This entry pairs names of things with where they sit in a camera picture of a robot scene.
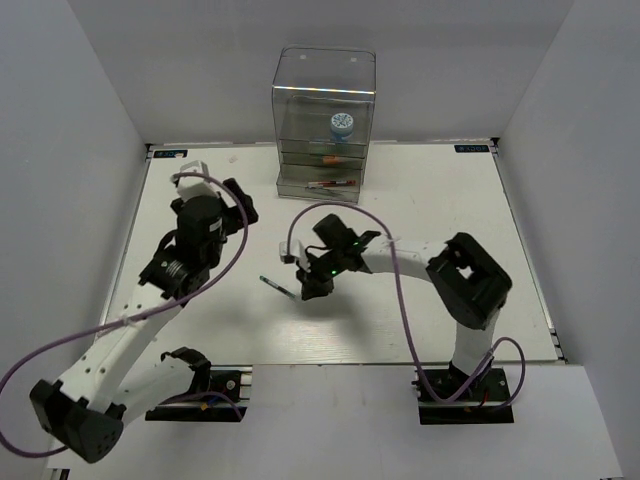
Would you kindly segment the clear drawer organizer box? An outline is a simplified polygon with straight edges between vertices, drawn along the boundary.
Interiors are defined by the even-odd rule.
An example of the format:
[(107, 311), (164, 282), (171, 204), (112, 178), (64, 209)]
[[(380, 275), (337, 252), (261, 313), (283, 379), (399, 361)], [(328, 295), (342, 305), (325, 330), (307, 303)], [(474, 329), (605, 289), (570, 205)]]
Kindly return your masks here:
[[(297, 93), (274, 107), (279, 155), (278, 194), (282, 197), (337, 199), (356, 203), (364, 182), (369, 153), (375, 97), (372, 95), (327, 96), (318, 92)], [(330, 118), (338, 112), (354, 117), (351, 138), (336, 142), (331, 137)], [(344, 145), (343, 155), (310, 152), (311, 145)], [(325, 165), (324, 156), (349, 158), (338, 165)], [(308, 182), (355, 180), (356, 186), (308, 189)]]

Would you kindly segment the green ink gel pen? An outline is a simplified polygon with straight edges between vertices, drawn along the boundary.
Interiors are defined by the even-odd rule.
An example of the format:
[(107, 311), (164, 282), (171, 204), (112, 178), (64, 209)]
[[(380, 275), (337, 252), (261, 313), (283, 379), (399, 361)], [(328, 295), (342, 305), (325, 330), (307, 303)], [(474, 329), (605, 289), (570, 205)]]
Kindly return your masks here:
[(275, 281), (269, 279), (268, 277), (266, 277), (264, 275), (260, 275), (259, 276), (259, 280), (262, 283), (264, 283), (265, 285), (269, 286), (270, 288), (276, 290), (280, 294), (286, 296), (290, 300), (292, 300), (292, 301), (298, 301), (299, 300), (299, 297), (295, 293), (293, 293), (291, 290), (283, 287), (282, 285), (276, 283)]

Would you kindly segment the blue cleaning gel jar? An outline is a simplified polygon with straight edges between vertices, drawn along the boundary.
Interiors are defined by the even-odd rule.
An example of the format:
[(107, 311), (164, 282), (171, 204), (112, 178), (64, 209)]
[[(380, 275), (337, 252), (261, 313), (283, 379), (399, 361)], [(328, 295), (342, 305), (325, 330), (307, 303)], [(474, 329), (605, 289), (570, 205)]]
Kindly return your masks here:
[(349, 140), (354, 131), (354, 117), (347, 112), (338, 112), (330, 118), (331, 137), (336, 142)]

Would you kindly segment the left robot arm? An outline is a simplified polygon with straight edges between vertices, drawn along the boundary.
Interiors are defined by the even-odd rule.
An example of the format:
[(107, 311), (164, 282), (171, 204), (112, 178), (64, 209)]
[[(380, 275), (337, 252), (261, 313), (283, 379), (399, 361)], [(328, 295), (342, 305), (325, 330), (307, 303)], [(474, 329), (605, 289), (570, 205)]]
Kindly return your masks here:
[(224, 244), (258, 220), (238, 182), (206, 174), (173, 176), (177, 226), (139, 275), (118, 320), (54, 382), (40, 380), (29, 398), (41, 427), (87, 463), (103, 459), (125, 426), (172, 397), (199, 399), (211, 387), (211, 363), (194, 349), (161, 353), (139, 383), (125, 377), (147, 346), (190, 300), (217, 281), (211, 272)]

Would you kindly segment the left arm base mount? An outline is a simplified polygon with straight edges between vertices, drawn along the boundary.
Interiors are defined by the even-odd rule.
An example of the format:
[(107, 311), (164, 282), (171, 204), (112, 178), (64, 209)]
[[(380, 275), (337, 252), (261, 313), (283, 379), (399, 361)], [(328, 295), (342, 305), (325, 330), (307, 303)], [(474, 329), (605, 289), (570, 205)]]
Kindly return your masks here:
[(161, 403), (145, 414), (147, 422), (239, 423), (246, 414), (253, 369), (220, 367), (210, 370), (209, 389)]

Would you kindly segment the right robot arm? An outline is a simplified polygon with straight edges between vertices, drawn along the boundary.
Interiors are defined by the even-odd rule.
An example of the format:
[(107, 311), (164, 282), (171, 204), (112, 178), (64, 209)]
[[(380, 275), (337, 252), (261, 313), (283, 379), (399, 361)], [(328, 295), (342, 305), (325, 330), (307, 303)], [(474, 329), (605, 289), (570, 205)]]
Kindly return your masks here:
[(279, 246), (281, 261), (297, 266), (302, 300), (330, 295), (334, 278), (346, 271), (397, 272), (426, 281), (456, 321), (453, 390), (472, 399), (486, 389), (488, 377), (480, 365), (490, 355), (497, 317), (513, 283), (474, 237), (459, 232), (444, 242), (424, 242), (392, 240), (373, 230), (358, 235), (335, 214), (319, 221), (313, 231), (324, 243), (318, 255), (292, 236)]

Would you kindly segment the red ink gel pen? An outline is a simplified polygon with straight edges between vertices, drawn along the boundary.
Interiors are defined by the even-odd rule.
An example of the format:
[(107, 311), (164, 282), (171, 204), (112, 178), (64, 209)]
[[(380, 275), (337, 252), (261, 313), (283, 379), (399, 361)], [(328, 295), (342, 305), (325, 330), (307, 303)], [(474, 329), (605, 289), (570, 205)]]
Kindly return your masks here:
[(311, 188), (330, 188), (339, 186), (356, 186), (355, 180), (330, 180), (330, 181), (315, 181), (308, 182), (308, 187)]

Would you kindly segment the green highlighter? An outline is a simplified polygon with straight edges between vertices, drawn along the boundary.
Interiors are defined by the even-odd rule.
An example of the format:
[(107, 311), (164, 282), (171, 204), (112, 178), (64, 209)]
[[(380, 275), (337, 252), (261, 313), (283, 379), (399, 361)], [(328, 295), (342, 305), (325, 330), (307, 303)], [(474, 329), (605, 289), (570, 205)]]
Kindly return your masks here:
[(321, 155), (343, 155), (344, 145), (337, 144), (323, 144), (323, 145), (311, 145), (310, 152)]

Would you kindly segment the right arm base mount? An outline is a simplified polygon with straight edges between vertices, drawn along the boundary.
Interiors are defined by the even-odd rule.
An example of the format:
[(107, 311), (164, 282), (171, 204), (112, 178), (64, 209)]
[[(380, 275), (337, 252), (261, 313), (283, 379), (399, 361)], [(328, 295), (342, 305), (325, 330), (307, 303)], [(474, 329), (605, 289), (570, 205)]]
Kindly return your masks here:
[(475, 380), (474, 384), (450, 404), (434, 400), (418, 376), (415, 376), (412, 386), (417, 393), (419, 421), (423, 426), (514, 423), (512, 407), (502, 407), (511, 396), (503, 368), (490, 368), (481, 380)]

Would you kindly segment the purple ink gel pen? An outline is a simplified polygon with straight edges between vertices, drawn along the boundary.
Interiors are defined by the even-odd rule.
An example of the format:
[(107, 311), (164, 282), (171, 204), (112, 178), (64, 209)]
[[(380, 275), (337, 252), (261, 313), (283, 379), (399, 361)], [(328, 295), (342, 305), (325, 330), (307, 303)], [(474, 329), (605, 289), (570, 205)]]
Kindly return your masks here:
[(350, 187), (353, 186), (353, 183), (350, 181), (326, 181), (326, 182), (308, 182), (308, 189), (334, 189), (334, 188), (342, 188), (342, 187)]

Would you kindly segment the clear acrylic organizer lid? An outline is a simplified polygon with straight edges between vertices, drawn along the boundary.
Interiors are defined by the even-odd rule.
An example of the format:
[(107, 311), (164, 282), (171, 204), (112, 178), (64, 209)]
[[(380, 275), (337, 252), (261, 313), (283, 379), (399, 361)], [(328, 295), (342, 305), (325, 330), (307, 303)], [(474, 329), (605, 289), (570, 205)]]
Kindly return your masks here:
[(272, 82), (272, 110), (302, 92), (327, 96), (372, 95), (376, 54), (365, 49), (290, 45), (282, 49)]

